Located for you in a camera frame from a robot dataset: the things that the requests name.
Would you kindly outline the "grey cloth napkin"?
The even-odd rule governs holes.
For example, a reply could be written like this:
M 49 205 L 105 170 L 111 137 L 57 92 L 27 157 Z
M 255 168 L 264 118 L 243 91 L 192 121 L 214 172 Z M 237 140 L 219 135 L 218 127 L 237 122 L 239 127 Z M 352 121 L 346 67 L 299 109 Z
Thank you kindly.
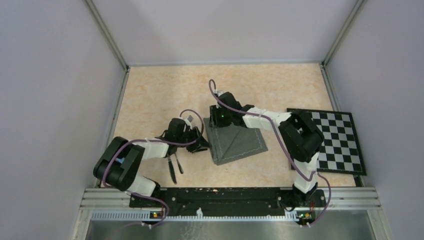
M 257 128 L 244 128 L 233 124 L 213 128 L 209 118 L 204 118 L 203 121 L 211 157 L 217 166 L 268 151 L 263 135 Z

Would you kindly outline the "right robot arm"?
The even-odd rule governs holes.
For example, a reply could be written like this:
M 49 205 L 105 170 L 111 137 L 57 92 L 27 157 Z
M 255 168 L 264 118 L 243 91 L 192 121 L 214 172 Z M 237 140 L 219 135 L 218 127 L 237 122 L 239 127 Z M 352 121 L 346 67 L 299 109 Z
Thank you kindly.
M 211 106 L 211 124 L 222 128 L 231 124 L 248 129 L 272 131 L 296 171 L 292 195 L 299 206 L 307 206 L 317 189 L 317 161 L 324 141 L 322 131 L 304 110 L 275 112 L 242 106 L 232 93 L 213 90 L 217 101 Z

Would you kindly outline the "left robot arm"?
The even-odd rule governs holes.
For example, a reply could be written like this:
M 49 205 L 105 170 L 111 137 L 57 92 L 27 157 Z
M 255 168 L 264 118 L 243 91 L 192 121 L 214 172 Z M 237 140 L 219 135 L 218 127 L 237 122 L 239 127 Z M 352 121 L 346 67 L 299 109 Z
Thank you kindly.
M 156 158 L 169 158 L 178 148 L 190 153 L 207 150 L 209 143 L 203 137 L 201 129 L 192 126 L 186 117 L 172 118 L 162 135 L 130 141 L 115 137 L 93 168 L 93 175 L 108 186 L 122 192 L 141 195 L 141 200 L 149 207 L 160 202 L 159 183 L 139 175 L 141 162 Z

